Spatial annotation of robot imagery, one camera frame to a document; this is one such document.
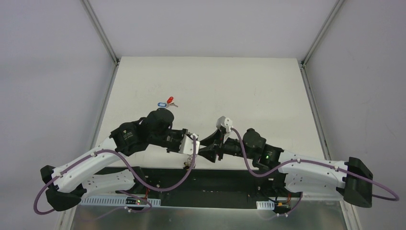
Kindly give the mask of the large metal keyring with rings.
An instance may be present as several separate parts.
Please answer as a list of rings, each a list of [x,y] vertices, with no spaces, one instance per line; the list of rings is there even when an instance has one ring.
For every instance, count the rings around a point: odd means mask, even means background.
[[[187,159],[186,159],[186,161],[183,163],[183,169],[186,169],[186,170],[189,170],[191,167],[192,168],[195,168],[195,163],[192,161],[192,159],[193,159],[193,156],[192,155],[190,155]]]

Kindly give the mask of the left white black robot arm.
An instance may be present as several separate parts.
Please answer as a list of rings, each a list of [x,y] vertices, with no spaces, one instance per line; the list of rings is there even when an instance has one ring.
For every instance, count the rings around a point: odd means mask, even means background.
[[[172,129],[173,121],[170,110],[158,108],[137,121],[121,124],[103,142],[75,160],[59,167],[44,166],[40,172],[45,185],[34,200],[35,212],[42,214],[37,205],[43,193],[53,212],[71,209],[98,193],[131,190],[140,194],[145,188],[158,192],[177,188],[190,175],[191,169],[176,184],[162,188],[149,185],[126,160],[134,153],[145,151],[149,145],[155,145],[168,152],[190,154],[195,163],[200,145],[198,136],[186,129]]]

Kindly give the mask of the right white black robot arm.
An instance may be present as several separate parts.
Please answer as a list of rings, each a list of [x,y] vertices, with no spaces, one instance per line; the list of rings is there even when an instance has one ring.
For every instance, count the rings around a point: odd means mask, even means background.
[[[250,128],[242,139],[225,137],[221,128],[201,141],[198,155],[211,162],[223,156],[246,156],[262,173],[275,175],[272,191],[277,196],[307,193],[316,196],[342,197],[344,201],[363,208],[372,207],[373,173],[358,158],[347,161],[327,161],[308,158],[267,144],[266,139]]]

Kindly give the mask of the left circuit board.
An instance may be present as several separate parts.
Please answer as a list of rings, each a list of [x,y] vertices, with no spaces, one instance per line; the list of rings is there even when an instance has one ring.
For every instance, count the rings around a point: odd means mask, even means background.
[[[136,207],[136,206],[146,206],[147,202],[143,199],[127,197],[125,200],[125,204],[129,207]]]

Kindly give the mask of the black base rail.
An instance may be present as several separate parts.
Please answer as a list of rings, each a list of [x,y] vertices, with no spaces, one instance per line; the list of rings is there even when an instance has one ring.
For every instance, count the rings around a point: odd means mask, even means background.
[[[147,191],[143,185],[136,184],[128,193],[159,199],[162,207],[256,209],[258,201],[270,198],[282,201],[288,195],[300,196],[284,188],[284,179],[277,172],[257,178],[246,170],[193,169],[188,178],[171,191]]]

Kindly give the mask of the right aluminium frame post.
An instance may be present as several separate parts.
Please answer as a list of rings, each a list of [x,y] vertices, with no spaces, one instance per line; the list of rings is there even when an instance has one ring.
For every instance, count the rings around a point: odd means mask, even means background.
[[[331,11],[329,12],[325,21],[323,22],[320,30],[317,32],[316,37],[313,40],[312,44],[310,45],[305,57],[299,62],[299,69],[300,69],[303,83],[305,86],[306,95],[307,95],[307,98],[308,98],[308,101],[310,104],[314,123],[316,125],[316,130],[317,130],[318,138],[320,141],[321,149],[323,152],[323,156],[326,160],[331,159],[331,154],[330,154],[328,146],[327,146],[327,141],[326,141],[325,133],[324,133],[322,123],[320,120],[320,115],[319,115],[319,110],[317,107],[316,98],[314,95],[311,81],[307,74],[307,70],[308,70],[308,64],[310,63],[313,55],[316,53],[318,47],[322,44],[325,35],[328,33],[328,30],[331,28],[335,18],[339,15],[340,10],[342,9],[342,7],[345,3],[346,3],[345,0],[335,1],[335,4],[333,5],[333,7],[332,7]]]

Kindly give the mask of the aluminium frame post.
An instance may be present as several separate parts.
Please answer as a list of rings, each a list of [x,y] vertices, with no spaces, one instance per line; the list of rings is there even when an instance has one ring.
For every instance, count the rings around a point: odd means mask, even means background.
[[[89,149],[92,149],[97,144],[97,138],[100,133],[100,128],[102,125],[107,103],[108,103],[108,100],[109,100],[109,97],[110,97],[110,94],[111,94],[111,91],[113,88],[116,73],[118,71],[118,67],[120,64],[120,58],[117,56],[116,52],[114,51],[114,48],[97,16],[97,13],[96,13],[94,7],[92,6],[91,1],[90,0],[81,0],[80,2],[82,4],[86,14],[88,15],[89,20],[90,20],[93,28],[95,29],[95,32],[97,33],[97,35],[98,35],[102,45],[104,46],[104,48],[109,56],[109,59],[112,63],[112,70],[111,70],[111,73],[110,73],[108,81],[107,81],[108,83],[107,83],[106,87],[102,90],[102,101],[101,101],[101,105],[97,112],[97,117],[96,117],[97,119],[96,119],[96,123],[95,123],[93,133],[91,136],[91,142],[89,145]]]
[[[307,70],[308,70],[308,64],[310,63],[313,55],[316,53],[318,47],[322,44],[325,35],[328,33],[328,30],[331,28],[335,18],[339,15],[340,10],[342,9],[342,7],[345,3],[346,3],[345,0],[335,1],[335,4],[333,5],[333,7],[332,7],[331,11],[329,12],[325,21],[323,22],[320,30],[317,32],[316,37],[313,40],[312,44],[310,45],[305,57],[299,62],[299,69],[300,69],[303,83],[305,86],[306,95],[307,95],[307,98],[308,98],[308,101],[310,104],[314,123],[316,125],[316,130],[317,130],[318,138],[320,141],[321,149],[323,152],[323,156],[326,160],[331,159],[331,154],[330,154],[328,146],[327,146],[327,141],[326,141],[325,133],[324,133],[322,123],[320,120],[320,115],[319,115],[319,110],[317,107],[316,98],[314,95],[311,81],[307,74]]]

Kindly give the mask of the left aluminium frame post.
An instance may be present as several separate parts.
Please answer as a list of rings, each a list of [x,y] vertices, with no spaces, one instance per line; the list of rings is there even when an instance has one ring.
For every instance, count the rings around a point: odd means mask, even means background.
[[[100,128],[102,125],[107,103],[108,103],[108,100],[109,100],[109,97],[110,97],[110,94],[111,94],[111,91],[113,88],[116,73],[118,71],[118,67],[120,64],[120,58],[117,56],[116,52],[114,51],[114,48],[97,16],[97,13],[96,13],[94,7],[92,6],[91,1],[90,0],[81,0],[80,2],[82,4],[86,14],[88,15],[89,20],[90,20],[93,28],[95,29],[95,32],[97,33],[97,35],[98,35],[102,45],[104,46],[104,48],[109,56],[109,59],[112,63],[112,70],[111,70],[111,73],[110,73],[108,81],[107,81],[108,83],[107,83],[106,87],[102,90],[102,101],[101,101],[101,105],[97,112],[97,117],[96,117],[97,119],[96,119],[96,123],[95,123],[93,133],[91,136],[91,142],[89,145],[89,149],[92,149],[97,144],[97,138],[100,133]]]

